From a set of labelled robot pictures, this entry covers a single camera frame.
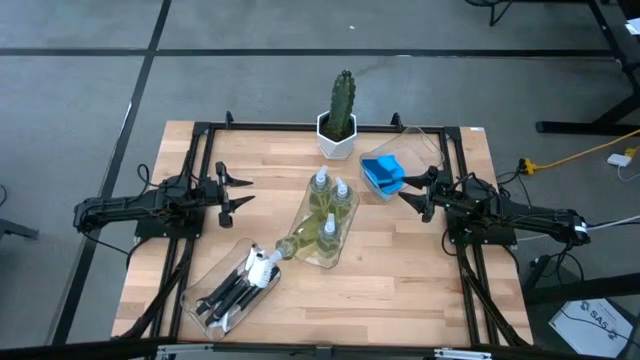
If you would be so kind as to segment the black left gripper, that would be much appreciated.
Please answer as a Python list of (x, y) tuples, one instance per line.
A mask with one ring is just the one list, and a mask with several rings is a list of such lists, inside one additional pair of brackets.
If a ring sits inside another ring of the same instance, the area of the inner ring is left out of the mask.
[(255, 196), (250, 195), (223, 201), (222, 185), (229, 187), (243, 187), (252, 185), (253, 182), (232, 177), (228, 172), (227, 166), (222, 161), (215, 163), (215, 171), (220, 183), (208, 176), (205, 176), (204, 178), (194, 178), (195, 184), (192, 185), (188, 191), (188, 198), (202, 206), (216, 206), (222, 203), (220, 205), (220, 213), (218, 214), (219, 225), (222, 228), (232, 228), (232, 214), (239, 207), (253, 200)]

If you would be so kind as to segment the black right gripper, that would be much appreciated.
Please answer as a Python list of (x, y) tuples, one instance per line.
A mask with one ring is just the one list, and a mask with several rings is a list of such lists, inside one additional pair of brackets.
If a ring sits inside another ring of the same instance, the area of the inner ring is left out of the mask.
[[(421, 175), (404, 176), (402, 181), (413, 188), (423, 189), (430, 187), (435, 182), (434, 203), (442, 207), (445, 211), (455, 214), (456, 216), (465, 215), (465, 193), (464, 185), (461, 178), (455, 181), (437, 180), (439, 177), (439, 169), (436, 166), (429, 166)], [(409, 204), (418, 214), (421, 215), (423, 223), (429, 223), (435, 213), (434, 204), (430, 198), (424, 195), (417, 195), (407, 192), (399, 192), (399, 197)]]

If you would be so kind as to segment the clear plastic bin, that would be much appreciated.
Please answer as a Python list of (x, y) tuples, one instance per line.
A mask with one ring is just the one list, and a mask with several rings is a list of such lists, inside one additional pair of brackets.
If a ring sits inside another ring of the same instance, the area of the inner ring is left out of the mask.
[[(335, 184), (336, 184), (336, 178), (335, 179), (331, 179), (331, 180), (332, 180), (332, 188), (333, 188), (335, 186)], [(307, 263), (329, 269), (329, 268), (333, 268), (334, 266), (336, 266), (337, 263), (339, 262), (343, 247), (344, 247), (344, 245), (346, 243), (346, 239), (347, 239), (347, 235), (348, 235), (350, 226), (351, 226), (351, 224), (353, 222), (356, 210), (357, 210), (357, 208), (359, 206), (359, 202), (360, 202), (359, 195), (357, 194), (357, 192), (355, 190), (353, 190), (353, 191), (354, 191), (353, 207), (352, 207), (350, 213), (342, 221), (338, 221), (339, 226), (340, 226), (340, 233), (341, 233), (341, 236), (340, 236), (340, 240), (341, 240), (340, 250), (337, 252), (337, 254), (335, 256), (333, 256), (331, 258), (324, 258), (319, 254), (319, 259), (316, 262), (312, 262), (312, 263), (307, 262)], [(305, 195), (304, 195), (304, 198), (303, 198), (303, 200), (301, 202), (301, 205), (300, 205), (300, 207), (298, 209), (298, 212), (297, 212), (297, 214), (296, 214), (296, 216), (294, 218), (294, 221), (293, 221), (293, 224), (291, 226), (289, 234), (298, 226), (298, 224), (300, 222), (305, 220), (307, 217), (315, 215), (315, 216), (318, 216), (318, 217), (325, 218), (325, 221), (326, 221), (327, 216), (328, 216), (329, 213), (330, 213), (330, 203), (329, 203), (328, 213), (325, 216), (320, 215), (320, 214), (314, 214), (310, 210), (310, 207), (309, 207), (309, 185), (308, 185), (307, 189), (306, 189), (306, 192), (305, 192)]]
[(198, 315), (196, 313), (198, 300), (210, 295), (234, 269), (243, 267), (244, 260), (247, 258), (249, 250), (253, 244), (256, 245), (256, 250), (267, 258), (273, 252), (269, 252), (261, 248), (257, 243), (250, 239), (242, 239), (236, 243), (233, 249), (225, 257), (215, 264), (194, 285), (184, 290), (180, 296), (180, 305), (182, 306), (182, 309), (186, 311), (188, 317), (192, 320), (202, 335), (213, 342), (220, 341), (229, 335), (254, 310), (254, 308), (264, 300), (275, 285), (278, 284), (281, 278), (281, 270), (278, 266), (279, 261), (277, 261), (274, 264), (275, 269), (279, 271), (278, 275), (269, 283), (268, 289), (265, 292), (252, 302), (246, 310), (242, 311), (235, 317), (234, 326), (228, 333), (223, 332), (220, 328), (208, 329), (206, 327), (205, 320), (209, 315), (209, 312), (206, 311), (202, 315)]
[[(387, 154), (393, 154), (396, 157), (405, 170), (405, 176), (421, 175), (429, 166), (439, 167), (444, 161), (442, 151), (427, 134), (417, 127), (409, 127), (401, 134), (392, 137), (382, 145), (360, 156), (361, 179), (371, 192), (374, 187), (382, 186), (376, 186), (370, 181), (369, 176), (362, 167), (362, 161), (364, 159), (377, 159)], [(408, 185), (404, 183), (404, 187), (400, 191), (405, 190), (407, 187)]]

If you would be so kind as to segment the yellow dish soap bottle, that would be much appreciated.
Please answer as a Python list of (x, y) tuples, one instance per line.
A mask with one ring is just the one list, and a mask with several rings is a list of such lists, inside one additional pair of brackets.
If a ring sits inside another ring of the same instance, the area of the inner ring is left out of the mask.
[(324, 258), (331, 258), (340, 250), (340, 226), (334, 213), (329, 213), (324, 223), (319, 226), (317, 251)]
[(268, 260), (276, 263), (297, 258), (309, 263), (316, 262), (319, 259), (319, 229), (324, 221), (325, 218), (315, 215), (307, 217), (289, 235), (276, 242)]
[(353, 203), (353, 189), (341, 177), (337, 177), (330, 192), (330, 213), (334, 214), (336, 221), (342, 221), (350, 213)]
[(323, 165), (309, 182), (309, 207), (314, 214), (325, 216), (328, 213), (331, 188), (328, 166)]

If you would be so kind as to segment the white hexagonal plant pot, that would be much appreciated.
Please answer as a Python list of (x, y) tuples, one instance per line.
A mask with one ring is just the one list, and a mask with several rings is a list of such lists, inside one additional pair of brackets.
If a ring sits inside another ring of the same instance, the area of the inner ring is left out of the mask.
[(323, 155), (328, 160), (345, 160), (353, 151), (358, 135), (357, 117), (350, 115), (351, 134), (339, 142), (325, 136), (322, 130), (323, 124), (329, 119), (329, 112), (321, 113), (316, 118), (317, 144)]

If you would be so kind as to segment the green cactus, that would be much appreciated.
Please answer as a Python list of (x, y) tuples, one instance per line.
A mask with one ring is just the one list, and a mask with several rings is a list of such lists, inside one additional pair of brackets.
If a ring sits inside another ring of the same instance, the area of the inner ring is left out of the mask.
[(355, 99), (355, 79), (349, 70), (343, 70), (334, 81), (325, 134), (340, 142), (352, 133), (351, 112)]

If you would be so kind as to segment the black power strip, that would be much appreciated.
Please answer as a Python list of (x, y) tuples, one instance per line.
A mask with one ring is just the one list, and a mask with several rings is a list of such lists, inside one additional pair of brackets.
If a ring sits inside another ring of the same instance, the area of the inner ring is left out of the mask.
[(544, 270), (549, 264), (550, 259), (551, 257), (549, 255), (542, 255), (530, 262), (531, 272), (523, 285), (524, 290), (533, 289), (537, 285), (544, 273)]

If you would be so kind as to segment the black desk leg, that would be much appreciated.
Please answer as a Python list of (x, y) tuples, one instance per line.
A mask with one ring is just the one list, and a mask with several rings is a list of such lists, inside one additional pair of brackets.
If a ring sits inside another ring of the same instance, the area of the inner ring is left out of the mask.
[(586, 4), (612, 52), (613, 59), (629, 81), (632, 87), (631, 94), (591, 122), (538, 121), (535, 124), (538, 133), (624, 136), (636, 131), (636, 136), (640, 136), (640, 125), (622, 123), (625, 117), (640, 109), (640, 82), (635, 76), (640, 63), (631, 63), (628, 60), (596, 1), (586, 0)]
[(640, 273), (533, 288), (523, 293), (527, 305), (640, 295)]

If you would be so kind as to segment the black chair base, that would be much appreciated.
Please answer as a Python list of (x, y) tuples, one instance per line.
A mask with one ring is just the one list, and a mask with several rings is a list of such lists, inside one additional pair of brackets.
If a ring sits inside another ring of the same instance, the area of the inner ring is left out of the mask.
[[(0, 184), (0, 191), (2, 192), (2, 198), (0, 199), (1, 208), (8, 199), (8, 191), (2, 184)], [(25, 239), (35, 240), (38, 238), (38, 234), (39, 231), (36, 229), (0, 218), (0, 241), (5, 235), (16, 235)]]
[(489, 26), (496, 25), (512, 6), (514, 0), (464, 0), (467, 4), (490, 10)]

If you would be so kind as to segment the white printed paper sheet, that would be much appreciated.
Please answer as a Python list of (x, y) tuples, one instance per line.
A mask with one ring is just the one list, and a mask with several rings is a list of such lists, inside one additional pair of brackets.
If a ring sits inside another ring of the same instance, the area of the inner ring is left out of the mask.
[(580, 355), (616, 358), (640, 350), (631, 320), (604, 298), (565, 302), (548, 325)]

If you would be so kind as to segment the black aluminium table frame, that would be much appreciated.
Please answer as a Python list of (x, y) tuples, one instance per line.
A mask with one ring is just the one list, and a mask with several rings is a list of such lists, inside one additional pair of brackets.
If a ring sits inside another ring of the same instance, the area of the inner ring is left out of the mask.
[[(230, 189), (233, 198), (255, 195), (233, 215), (234, 227), (218, 225), (218, 210), (208, 210), (203, 234), (196, 240), (187, 287), (194, 285), (248, 238), (271, 251), (288, 233), (314, 170), (328, 164), (329, 174), (343, 176), (360, 196), (360, 204), (338, 264), (321, 268), (300, 260), (280, 262), (282, 277), (223, 344), (331, 345), (410, 348), (468, 347), (470, 325), (457, 260), (441, 249), (447, 220), (441, 208), (430, 223), (394, 196), (385, 202), (360, 177), (359, 156), (391, 140), (391, 125), (371, 125), (383, 132), (360, 132), (346, 160), (326, 160), (317, 145), (315, 125), (290, 123), (222, 123), (215, 130), (213, 163), (221, 160), (234, 177), (253, 181)], [(425, 128), (427, 152), (447, 137), (454, 176), (459, 132), (469, 171), (495, 185), (493, 164), (482, 128)], [(152, 239), (135, 251), (127, 270), (112, 334), (130, 329), (158, 293), (169, 240)], [(518, 335), (532, 342), (515, 262), (499, 246), (483, 246), (486, 277), (496, 305)]]

